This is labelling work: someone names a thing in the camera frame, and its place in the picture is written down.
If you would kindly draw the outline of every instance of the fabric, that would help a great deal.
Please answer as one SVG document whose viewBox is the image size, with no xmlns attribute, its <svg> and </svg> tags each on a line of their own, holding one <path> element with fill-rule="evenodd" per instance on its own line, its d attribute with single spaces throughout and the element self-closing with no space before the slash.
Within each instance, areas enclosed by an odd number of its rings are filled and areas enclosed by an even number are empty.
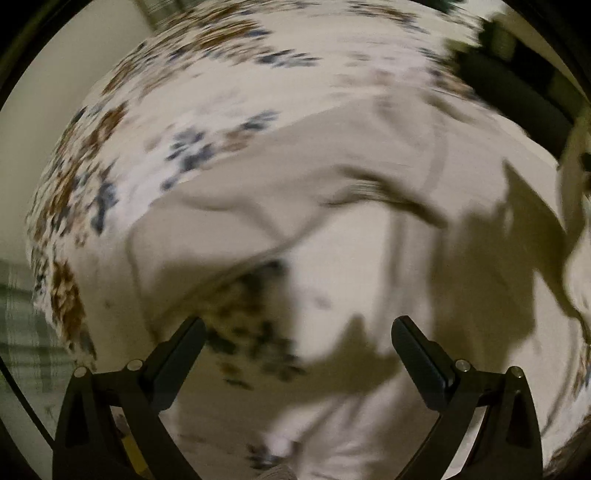
<svg viewBox="0 0 591 480">
<path fill-rule="evenodd" d="M 206 2 L 67 127 L 27 218 L 35 304 L 100 371 L 205 320 L 162 415 L 202 477 L 395 478 L 435 420 L 392 350 L 400 314 L 524 369 L 548 471 L 584 424 L 582 195 L 559 202 L 555 160 L 454 76 L 446 45 L 478 25 L 405 0 Z"/>
<path fill-rule="evenodd" d="M 55 331 L 34 311 L 32 293 L 27 268 L 0 262 L 0 355 L 23 391 L 50 393 L 65 387 L 73 363 Z"/>
</svg>

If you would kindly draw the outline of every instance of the blue floral pattern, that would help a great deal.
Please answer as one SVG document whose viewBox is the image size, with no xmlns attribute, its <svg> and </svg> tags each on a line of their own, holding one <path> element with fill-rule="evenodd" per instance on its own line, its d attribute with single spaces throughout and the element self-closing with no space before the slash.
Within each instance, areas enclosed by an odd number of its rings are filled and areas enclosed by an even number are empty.
<svg viewBox="0 0 591 480">
<path fill-rule="evenodd" d="M 304 8 L 308 8 L 308 7 L 314 7 L 316 5 L 320 5 L 318 2 L 307 2 L 306 0 L 295 0 L 293 2 L 293 4 L 299 10 L 303 10 Z"/>
<path fill-rule="evenodd" d="M 90 220 L 90 225 L 97 235 L 105 230 L 105 216 L 107 211 L 117 204 L 115 184 L 110 181 L 103 181 L 100 184 L 99 192 L 96 194 L 94 205 L 96 213 Z"/>
<path fill-rule="evenodd" d="M 277 116 L 277 112 L 272 110 L 265 110 L 253 115 L 233 130 L 226 132 L 224 142 L 219 142 L 217 145 L 213 141 L 207 140 L 206 130 L 190 127 L 175 134 L 174 142 L 170 146 L 170 153 L 164 160 L 177 163 L 178 172 L 161 183 L 161 190 L 170 190 L 178 183 L 183 174 L 198 170 L 216 154 L 244 148 L 255 133 L 266 130 L 271 122 L 277 119 Z"/>
<path fill-rule="evenodd" d="M 228 385 L 254 389 L 240 367 L 244 360 L 282 382 L 306 373 L 293 353 L 294 342 L 280 334 L 277 322 L 265 310 L 269 291 L 285 280 L 287 272 L 284 261 L 268 261 L 222 286 L 210 299 L 215 308 L 199 312 L 207 324 L 206 345 L 220 359 L 220 373 Z"/>
<path fill-rule="evenodd" d="M 271 67 L 313 67 L 320 57 L 310 57 L 308 53 L 294 53 L 294 50 L 281 50 L 256 57 L 257 63 L 270 65 Z"/>
</svg>

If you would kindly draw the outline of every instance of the dark object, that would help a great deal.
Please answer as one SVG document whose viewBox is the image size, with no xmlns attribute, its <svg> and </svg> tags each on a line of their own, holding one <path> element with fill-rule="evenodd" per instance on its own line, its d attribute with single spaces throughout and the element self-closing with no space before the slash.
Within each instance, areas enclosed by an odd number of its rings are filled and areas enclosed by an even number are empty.
<svg viewBox="0 0 591 480">
<path fill-rule="evenodd" d="M 520 41 L 515 43 L 515 52 L 509 66 L 519 78 L 541 94 L 548 90 L 552 76 L 556 71 L 548 60 L 523 45 Z"/>
<path fill-rule="evenodd" d="M 158 413 L 171 406 L 206 341 L 204 323 L 187 319 L 142 363 L 119 372 L 74 371 L 57 424 L 54 480 L 139 480 L 119 440 L 110 406 L 123 408 L 150 472 L 158 480 L 199 480 Z"/>
<path fill-rule="evenodd" d="M 586 172 L 591 172 L 591 153 L 585 152 L 581 155 L 581 163 L 583 164 L 583 169 Z"/>
<path fill-rule="evenodd" d="M 472 50 L 459 56 L 460 77 L 485 101 L 528 132 L 560 158 L 572 122 L 548 99 L 512 72 L 500 60 Z"/>
<path fill-rule="evenodd" d="M 457 480 L 539 480 L 542 445 L 523 370 L 480 372 L 453 362 L 407 317 L 392 325 L 392 344 L 427 406 L 440 413 L 429 436 L 397 480 L 439 480 L 477 407 L 487 406 L 478 436 Z"/>
<path fill-rule="evenodd" d="M 540 33 L 591 98 L 591 37 L 578 0 L 504 0 Z"/>
</svg>

